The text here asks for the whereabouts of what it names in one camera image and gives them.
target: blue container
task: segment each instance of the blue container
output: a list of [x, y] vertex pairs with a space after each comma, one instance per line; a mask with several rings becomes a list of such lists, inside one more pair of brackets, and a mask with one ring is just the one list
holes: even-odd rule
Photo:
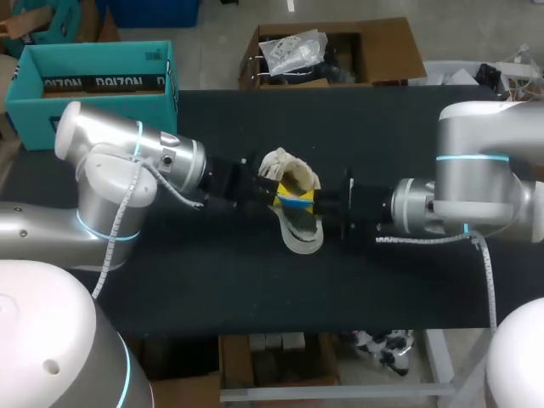
[[19, 0], [13, 15], [24, 10], [39, 9], [50, 5], [54, 11], [53, 20], [46, 31], [32, 32], [12, 40], [4, 38], [3, 43], [9, 53], [19, 58], [26, 45], [73, 43], [76, 38], [82, 8], [78, 0]]
[[200, 0], [97, 0], [101, 14], [110, 6], [120, 28], [194, 27]]
[[[54, 97], [44, 98], [44, 92]], [[102, 42], [26, 47], [8, 89], [6, 108], [27, 150], [54, 148], [56, 127], [72, 100], [176, 134], [178, 78], [172, 44]]]

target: black table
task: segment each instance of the black table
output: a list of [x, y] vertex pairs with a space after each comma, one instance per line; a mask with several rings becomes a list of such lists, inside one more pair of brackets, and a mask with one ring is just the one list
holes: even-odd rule
[[[486, 88], [354, 88], [278, 92], [182, 92], [181, 134], [231, 158], [282, 146], [307, 161], [324, 187], [352, 165], [363, 183], [432, 178], [440, 111]], [[16, 159], [1, 199], [74, 207], [71, 165], [53, 152]], [[110, 273], [99, 303], [123, 334], [319, 332], [488, 326], [479, 252], [447, 246], [380, 246], [347, 252], [326, 224], [314, 255], [290, 253], [268, 208], [213, 201], [203, 213], [164, 191], [138, 247]], [[539, 245], [490, 241], [499, 321], [544, 296]], [[88, 288], [97, 275], [71, 271]]]

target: gray floor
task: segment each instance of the gray floor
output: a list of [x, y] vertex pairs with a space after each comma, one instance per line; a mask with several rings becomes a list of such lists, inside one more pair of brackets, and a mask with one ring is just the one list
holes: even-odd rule
[[[258, 24], [281, 22], [369, 20], [406, 16], [424, 60], [498, 61], [527, 43], [533, 58], [544, 63], [544, 4], [530, 0], [240, 0], [221, 5], [202, 0], [198, 26], [172, 30], [122, 30], [125, 41], [169, 39], [173, 42], [181, 89], [237, 88], [237, 69]], [[445, 332], [454, 367], [458, 367], [479, 334], [476, 330]], [[399, 379], [349, 358], [340, 361], [344, 384], [429, 381], [426, 355], [419, 343], [411, 373]], [[332, 405], [309, 401], [281, 406], [435, 407], [433, 399], [351, 401]], [[481, 396], [474, 407], [483, 406]]]

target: white plastic bag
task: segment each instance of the white plastic bag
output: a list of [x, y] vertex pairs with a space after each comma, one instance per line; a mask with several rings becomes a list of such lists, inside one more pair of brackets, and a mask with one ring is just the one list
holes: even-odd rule
[[323, 62], [327, 37], [317, 30], [295, 36], [260, 42], [259, 47], [272, 77]]

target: teal cardboard box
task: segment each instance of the teal cardboard box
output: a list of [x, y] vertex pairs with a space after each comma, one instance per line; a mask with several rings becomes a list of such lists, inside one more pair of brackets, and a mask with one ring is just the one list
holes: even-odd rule
[[4, 38], [3, 43], [9, 53], [19, 58], [26, 45], [64, 44], [73, 43], [76, 38], [79, 21], [82, 17], [82, 8], [79, 0], [19, 0], [12, 15], [25, 10], [39, 9], [50, 5], [54, 15], [46, 31], [37, 31], [25, 34], [21, 38]]
[[27, 150], [54, 148], [72, 100], [153, 128], [178, 130], [178, 78], [169, 41], [89, 42], [25, 48], [6, 108]]

